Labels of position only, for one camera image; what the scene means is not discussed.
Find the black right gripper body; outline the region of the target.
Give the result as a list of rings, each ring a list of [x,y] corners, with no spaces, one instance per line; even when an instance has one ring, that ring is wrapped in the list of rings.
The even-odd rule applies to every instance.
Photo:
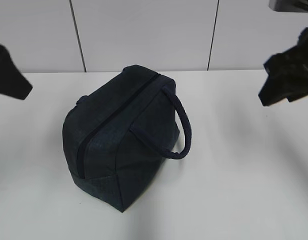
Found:
[[[268,7],[275,12],[308,12],[308,0],[270,0]]]

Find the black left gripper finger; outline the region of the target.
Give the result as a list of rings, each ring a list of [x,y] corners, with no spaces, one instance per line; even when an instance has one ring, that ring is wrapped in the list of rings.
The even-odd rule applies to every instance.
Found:
[[[25,100],[33,86],[15,66],[7,48],[0,44],[0,94]]]

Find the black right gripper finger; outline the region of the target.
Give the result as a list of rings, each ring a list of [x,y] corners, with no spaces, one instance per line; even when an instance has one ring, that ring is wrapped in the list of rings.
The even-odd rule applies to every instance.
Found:
[[[264,107],[308,96],[308,27],[300,33],[295,46],[272,55],[263,67],[267,79],[258,97]]]

